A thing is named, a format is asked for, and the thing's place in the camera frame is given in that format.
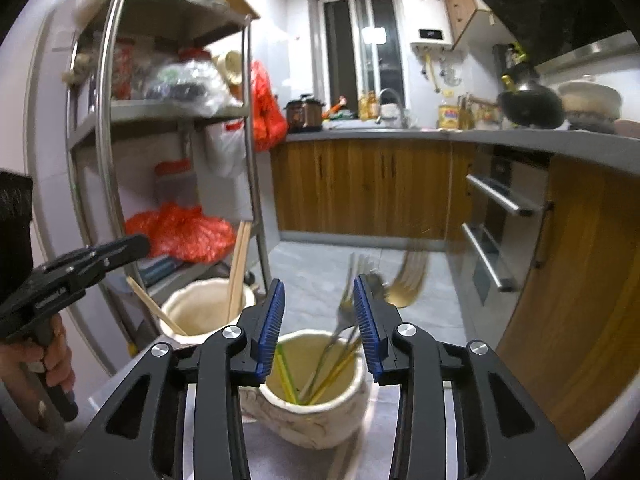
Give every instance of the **hand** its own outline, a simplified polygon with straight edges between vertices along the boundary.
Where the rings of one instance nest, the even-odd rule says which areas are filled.
[[[47,386],[60,385],[68,392],[76,382],[71,367],[71,349],[66,344],[66,330],[60,314],[51,318],[51,328],[54,339],[46,349],[31,341],[0,344],[0,380],[21,412],[38,427],[42,426],[40,396],[24,375],[20,364],[44,360]]]

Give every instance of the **blue ridged pad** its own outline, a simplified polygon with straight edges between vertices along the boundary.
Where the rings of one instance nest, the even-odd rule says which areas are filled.
[[[378,382],[382,375],[382,362],[380,361],[380,337],[378,330],[373,321],[373,314],[364,284],[360,277],[353,282],[353,306],[358,319],[358,327],[360,329],[360,337],[362,338],[362,347],[364,348],[364,356],[367,360],[367,368],[373,380]]]
[[[267,314],[264,319],[260,338],[258,339],[257,361],[258,366],[255,369],[256,376],[263,383],[271,373],[271,365],[273,365],[273,356],[280,335],[280,326],[282,325],[282,316],[284,315],[284,283],[278,282],[276,289],[271,297]]]

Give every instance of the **window frame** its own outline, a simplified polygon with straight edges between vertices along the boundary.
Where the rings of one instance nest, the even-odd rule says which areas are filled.
[[[356,90],[359,96],[363,93],[364,88],[364,76],[362,73],[362,56],[359,49],[360,45],[360,29],[358,28],[358,20],[356,15],[356,0],[318,0],[318,16],[319,16],[319,32],[320,32],[320,56],[322,63],[322,90],[324,93],[324,102],[331,106],[331,85],[329,78],[329,55],[327,51],[326,40],[326,19],[324,15],[324,4],[331,2],[347,1],[349,5],[349,14],[351,19],[351,44],[353,45],[353,59],[356,63]],[[364,0],[365,7],[367,9],[367,21],[375,25],[373,19],[373,6],[372,0]],[[394,7],[394,15],[396,17],[396,29],[398,30],[398,49],[400,55],[400,67],[402,74],[402,89],[404,91],[404,107],[408,108],[409,93],[408,93],[408,81],[407,72],[404,59],[404,47],[402,45],[402,21],[400,15],[400,7],[398,0],[391,0]],[[374,60],[378,60],[378,46],[376,43],[371,44],[371,53]],[[374,76],[374,90],[376,95],[380,95],[380,66],[377,62],[373,64],[373,76]]]

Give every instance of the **faucet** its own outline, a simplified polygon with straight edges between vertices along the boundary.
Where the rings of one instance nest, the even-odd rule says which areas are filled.
[[[393,95],[393,97],[396,99],[396,103],[398,103],[398,108],[400,108],[400,121],[401,121],[402,127],[407,128],[408,124],[406,120],[406,114],[404,112],[404,107],[402,106],[402,98],[400,97],[400,94],[393,88],[383,88],[378,94],[378,102],[380,103],[380,113],[376,118],[376,124],[380,124],[382,121],[382,94],[384,94],[385,92],[391,92],[391,95]]]

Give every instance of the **silver screw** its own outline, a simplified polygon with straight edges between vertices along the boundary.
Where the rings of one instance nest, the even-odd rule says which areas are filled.
[[[162,357],[169,351],[169,345],[166,343],[158,343],[151,349],[151,355],[153,357]]]
[[[415,326],[410,323],[402,323],[402,325],[399,325],[396,330],[398,330],[398,333],[404,337],[411,337],[412,335],[415,335],[416,332]]]
[[[240,337],[241,333],[242,333],[242,329],[236,325],[227,326],[222,331],[222,335],[227,339],[235,339],[236,337]]]
[[[489,347],[482,341],[472,341],[469,348],[471,348],[471,351],[477,355],[484,355],[489,351]]]

